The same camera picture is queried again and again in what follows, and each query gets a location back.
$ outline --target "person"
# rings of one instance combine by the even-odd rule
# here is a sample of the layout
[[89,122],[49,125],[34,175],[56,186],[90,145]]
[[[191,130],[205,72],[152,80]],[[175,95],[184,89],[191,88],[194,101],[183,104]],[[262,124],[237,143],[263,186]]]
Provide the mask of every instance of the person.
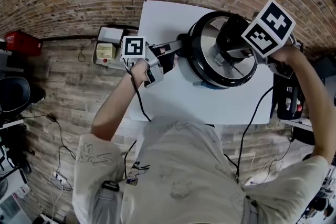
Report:
[[[111,142],[135,95],[126,74],[80,138],[72,204],[85,223],[296,223],[319,191],[336,150],[336,112],[305,56],[284,46],[272,54],[294,70],[310,111],[315,147],[311,157],[273,181],[242,186],[209,125],[154,118],[127,178],[120,149]],[[136,87],[146,62],[131,69]]]

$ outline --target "hand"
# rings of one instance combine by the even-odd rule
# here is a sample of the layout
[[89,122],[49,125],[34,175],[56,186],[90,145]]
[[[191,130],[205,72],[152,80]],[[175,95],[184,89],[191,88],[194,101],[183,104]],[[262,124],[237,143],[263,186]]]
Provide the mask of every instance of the hand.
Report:
[[303,55],[299,49],[294,46],[283,46],[282,48],[278,49],[277,51],[273,52],[270,56],[275,60],[280,62],[284,62],[287,65],[295,60],[297,57]]
[[148,81],[146,76],[146,70],[148,68],[149,64],[145,60],[139,59],[131,69],[134,79],[140,83]]

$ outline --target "red box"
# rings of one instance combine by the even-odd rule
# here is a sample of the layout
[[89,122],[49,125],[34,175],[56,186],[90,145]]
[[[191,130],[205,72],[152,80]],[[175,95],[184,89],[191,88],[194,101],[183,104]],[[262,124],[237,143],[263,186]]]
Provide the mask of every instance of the red box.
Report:
[[38,38],[21,31],[8,33],[5,41],[7,50],[20,52],[26,56],[39,56],[41,54],[42,42]]

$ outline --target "black cable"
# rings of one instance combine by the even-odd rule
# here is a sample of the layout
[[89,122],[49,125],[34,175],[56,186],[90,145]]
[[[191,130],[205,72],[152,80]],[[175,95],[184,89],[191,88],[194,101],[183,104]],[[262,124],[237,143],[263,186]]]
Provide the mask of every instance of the black cable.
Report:
[[223,153],[224,154],[224,156],[225,157],[227,157],[227,159],[237,168],[237,170],[238,170],[238,165],[237,164],[235,164],[230,158],[229,158],[229,156],[227,156],[225,153]]
[[70,153],[71,157],[73,159],[76,159],[76,155],[75,153],[69,149],[64,143],[63,143],[63,137],[62,137],[62,128],[61,128],[61,125],[58,123],[58,121],[55,121],[57,124],[58,124],[58,127],[59,127],[59,134],[60,134],[60,137],[61,137],[61,143],[62,143],[62,146]]
[[[40,116],[32,116],[32,117],[23,117],[23,119],[25,119],[25,118],[38,118],[38,117],[47,117],[47,115],[40,115]],[[64,143],[63,143],[63,137],[62,137],[62,128],[61,128],[61,125],[59,124],[59,122],[58,121],[54,121],[54,122],[56,122],[57,123],[57,125],[58,125],[58,127],[59,127],[59,135],[60,135],[60,138],[61,138],[61,144],[62,144],[62,146],[60,146],[59,148],[58,148],[58,167],[57,167],[57,170],[56,170],[56,172],[58,173],[58,170],[60,169],[60,167],[61,167],[61,153],[60,153],[60,149],[62,148],[62,147],[64,147],[69,153],[70,153],[70,155],[71,155],[71,157],[74,159],[74,160],[76,160],[76,155],[75,155],[75,153],[71,150],[71,149],[69,149]]]
[[129,148],[129,150],[127,151],[127,153],[125,154],[125,157],[124,157],[124,165],[125,165],[125,178],[127,178],[127,174],[126,174],[126,158],[127,158],[127,155],[129,154],[129,152],[131,151],[131,149],[133,148],[133,146],[136,144],[136,140],[134,141],[134,143],[131,145],[131,147]]
[[271,88],[269,88],[269,89],[262,95],[262,97],[260,98],[260,100],[259,100],[259,102],[258,102],[258,104],[257,104],[257,106],[256,106],[256,109],[254,110],[253,116],[252,116],[252,118],[251,118],[249,124],[247,125],[245,131],[243,132],[243,135],[242,135],[242,137],[241,137],[242,141],[240,142],[240,151],[239,151],[239,158],[238,158],[238,165],[237,165],[237,173],[236,173],[236,176],[237,176],[237,177],[239,177],[240,159],[241,159],[241,156],[242,156],[241,154],[242,154],[242,151],[243,151],[244,136],[245,136],[245,134],[246,134],[248,128],[249,128],[250,125],[252,124],[252,121],[253,121],[253,119],[254,119],[256,113],[257,113],[257,110],[258,110],[258,107],[259,107],[261,101],[263,100],[263,98],[264,98],[264,97],[265,97],[271,90],[273,90],[273,88],[274,88],[278,83],[279,83],[279,81],[278,81],[277,83],[275,83]]
[[22,117],[22,119],[28,119],[28,118],[39,118],[39,117],[47,117],[47,115],[32,116],[32,117]]
[[[134,90],[138,96],[138,99],[139,99],[139,104],[140,104],[140,108],[141,108],[141,111],[142,111],[142,114],[147,118],[147,120],[149,122],[151,122],[151,119],[147,116],[147,114],[145,113],[144,109],[143,109],[143,105],[142,105],[142,101],[141,101],[141,97],[140,97],[140,94],[139,94],[139,91],[138,91],[138,87],[137,85],[135,84],[135,80],[134,80],[134,77],[133,77],[133,74],[132,72],[127,68],[127,64],[128,64],[128,59],[127,59],[127,63],[125,61],[125,59],[123,59],[124,63],[125,63],[125,68],[126,68],[126,72],[131,76],[131,82],[132,82],[132,85],[134,87]],[[124,157],[124,165],[125,165],[125,178],[127,178],[127,173],[126,173],[126,157],[128,155],[128,153],[131,151],[131,149],[133,148],[133,146],[136,144],[136,140],[134,141],[134,143],[131,145],[131,147],[128,149],[127,153],[125,154],[125,157]]]
[[6,173],[4,173],[4,174],[0,174],[0,176],[1,176],[0,178],[2,178],[3,176],[9,174],[11,171],[12,171],[12,170],[10,170],[10,171],[8,171],[8,172],[6,172]]
[[238,68],[236,68],[236,67],[233,67],[239,74],[241,74],[242,76],[244,76],[244,74],[243,73],[241,73],[240,71],[239,71],[239,69]]
[[91,40],[89,40],[88,42],[86,42],[84,45],[81,44],[82,47],[81,47],[80,52],[79,52],[79,54],[78,54],[78,61],[80,61],[80,62],[85,62],[85,61],[86,61],[86,57],[85,57],[85,55],[82,53],[82,51],[83,51],[85,45],[86,45],[87,43],[89,43],[89,42],[91,42]]
[[[58,186],[56,186],[53,182],[51,182],[48,178],[46,178],[46,177],[44,176],[44,174],[42,174],[41,172],[39,172],[38,170],[36,170],[34,167],[31,167],[31,168],[34,169],[38,174],[42,175],[42,177],[43,177],[46,181],[48,181],[50,184],[52,184],[54,187],[56,187],[56,188],[62,190],[61,188],[59,188]],[[67,182],[67,183],[69,184],[70,189],[64,187],[64,191],[72,191],[72,186],[71,186],[71,184],[70,184],[69,182]]]
[[127,73],[131,76],[131,81],[132,81],[134,90],[135,90],[135,92],[136,92],[136,94],[137,94],[137,96],[138,96],[139,104],[140,104],[140,108],[141,108],[142,114],[147,118],[147,120],[148,120],[149,122],[151,122],[150,118],[146,115],[146,113],[145,113],[145,111],[144,111],[144,109],[143,109],[142,101],[141,101],[141,97],[140,97],[140,94],[139,94],[137,85],[135,84],[135,80],[134,80],[133,74],[132,74],[132,72],[131,72],[129,69],[127,69],[127,68],[126,68],[126,71],[127,71]]
[[282,160],[282,159],[287,155],[287,153],[289,152],[289,149],[290,149],[290,145],[291,145],[291,144],[292,144],[292,142],[289,143],[288,149],[287,149],[287,151],[285,152],[285,154],[283,155],[283,157],[282,157],[281,159],[274,159],[274,160],[271,162],[271,164],[269,165],[269,168],[268,168],[268,174],[267,174],[265,180],[264,180],[263,182],[261,182],[261,184],[264,183],[264,182],[266,181],[266,179],[268,178],[268,176],[269,176],[269,174],[270,174],[270,172],[271,172],[271,167],[272,167],[273,162],[278,162],[278,161]]

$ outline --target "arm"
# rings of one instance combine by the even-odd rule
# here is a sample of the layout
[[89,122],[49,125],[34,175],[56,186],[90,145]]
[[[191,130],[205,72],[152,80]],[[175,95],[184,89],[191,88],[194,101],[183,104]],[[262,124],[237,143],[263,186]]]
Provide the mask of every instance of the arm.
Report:
[[[137,88],[146,80],[147,68],[148,64],[144,60],[139,60],[132,68],[131,72]],[[98,110],[93,119],[91,133],[100,139],[111,140],[134,95],[131,76],[127,73]]]
[[336,151],[336,110],[326,88],[305,56],[295,47],[284,46],[271,55],[294,70],[309,108],[315,148],[330,164]]

